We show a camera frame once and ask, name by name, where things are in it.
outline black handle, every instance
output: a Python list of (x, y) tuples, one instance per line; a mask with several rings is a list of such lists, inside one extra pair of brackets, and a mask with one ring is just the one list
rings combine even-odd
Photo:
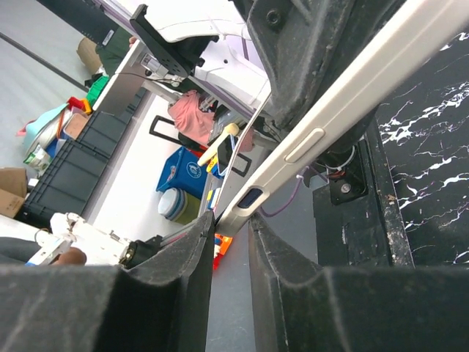
[(179, 139), (175, 139), (173, 137), (167, 136), (166, 134), (156, 132), (155, 128), (156, 128), (156, 124), (158, 123), (158, 121), (166, 122), (166, 123), (174, 126), (174, 121), (172, 121), (170, 119), (166, 119), (165, 117), (156, 115), (155, 118), (152, 121), (151, 126), (149, 127), (149, 134), (151, 134), (152, 136), (155, 136), (155, 137), (160, 137), (162, 139), (165, 139), (166, 141), (176, 143), (177, 145), (182, 145), (182, 143), (180, 142)]
[(235, 173), (235, 174), (238, 174), (239, 176), (241, 177), (245, 177), (247, 174), (248, 174), (248, 171), (249, 171), (249, 168), (251, 167), (251, 164), (252, 164), (252, 159), (248, 158), (247, 156), (243, 155), (243, 154), (240, 154), (238, 153), (238, 155), (240, 158), (242, 158), (244, 161), (246, 161), (246, 167), (244, 168), (244, 171), (241, 171), (239, 169), (236, 169), (234, 166), (232, 167), (232, 171)]

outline cardboard box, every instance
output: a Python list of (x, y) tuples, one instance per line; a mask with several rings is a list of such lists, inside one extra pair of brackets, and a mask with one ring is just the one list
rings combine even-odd
[(14, 218), (24, 204), (27, 192), (26, 169), (0, 169), (0, 214)]
[(88, 38), (83, 38), (78, 44), (76, 53), (80, 57), (81, 62), (84, 63), (88, 72), (94, 75), (101, 67), (100, 57), (96, 54), (96, 44)]
[(72, 118), (65, 126), (64, 132), (71, 139), (77, 139), (80, 133), (85, 128), (88, 119), (82, 114), (73, 114)]

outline gray floor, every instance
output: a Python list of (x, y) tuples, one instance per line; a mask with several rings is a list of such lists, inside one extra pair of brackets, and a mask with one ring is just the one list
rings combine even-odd
[[(83, 35), (37, 1), (1, 0), (0, 32), (75, 80), (90, 77), (76, 53)], [(23, 167), (25, 150), (17, 131), (71, 96), (86, 93), (3, 40), (0, 52), (0, 167)]]
[[(318, 184), (311, 179), (311, 184)], [(265, 204), (267, 212), (279, 209), (290, 197), (296, 179), (288, 182)], [(317, 261), (315, 220), (310, 188), (300, 185), (292, 204), (267, 222), (277, 235), (307, 258)], [(247, 227), (234, 239), (214, 272), (206, 351), (255, 351), (248, 259)]]

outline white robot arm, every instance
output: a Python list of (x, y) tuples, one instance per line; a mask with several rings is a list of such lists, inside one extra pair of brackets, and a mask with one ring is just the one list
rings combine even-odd
[(92, 243), (94, 254), (109, 265), (117, 265), (131, 255), (131, 241), (113, 231), (94, 228), (74, 213), (55, 213), (51, 219), (52, 234), (41, 238), (41, 249), (28, 261), (27, 266), (49, 265), (76, 242)]
[(193, 76), (211, 84), (249, 114), (259, 107), (270, 93), (270, 82), (233, 3), (177, 0), (171, 3), (178, 9), (175, 16), (161, 12), (156, 1), (147, 4), (130, 20), (152, 53), (142, 59), (143, 66), (158, 78), (181, 82)]
[(173, 0), (162, 5), (156, 0), (93, 0), (108, 17), (131, 30), (128, 23), (137, 7), (149, 5), (148, 21), (168, 43), (189, 37), (234, 35), (250, 40), (245, 21), (230, 1)]

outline white vein pattern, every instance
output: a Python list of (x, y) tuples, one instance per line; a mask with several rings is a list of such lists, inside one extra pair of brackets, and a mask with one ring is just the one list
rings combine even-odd
[[(469, 30), (455, 36), (429, 61), (432, 68), (414, 75), (377, 113), (405, 229), (410, 239), (413, 232), (432, 238), (416, 243), (417, 255), (443, 243), (432, 242), (435, 232), (448, 234), (469, 220), (468, 39)], [(468, 245), (469, 236), (448, 243), (442, 261), (469, 264)]]

